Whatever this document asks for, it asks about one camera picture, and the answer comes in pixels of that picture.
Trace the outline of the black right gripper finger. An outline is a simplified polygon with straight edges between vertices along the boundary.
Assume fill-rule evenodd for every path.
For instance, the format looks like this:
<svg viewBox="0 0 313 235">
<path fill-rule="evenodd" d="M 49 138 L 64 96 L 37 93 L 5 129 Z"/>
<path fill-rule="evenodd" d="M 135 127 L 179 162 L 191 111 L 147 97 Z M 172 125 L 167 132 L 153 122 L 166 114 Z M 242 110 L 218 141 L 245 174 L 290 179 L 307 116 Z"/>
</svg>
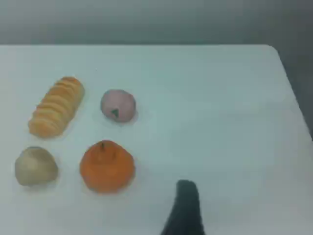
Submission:
<svg viewBox="0 0 313 235">
<path fill-rule="evenodd" d="M 193 181 L 177 182 L 174 204 L 161 234 L 205 235 L 199 192 Z"/>
</svg>

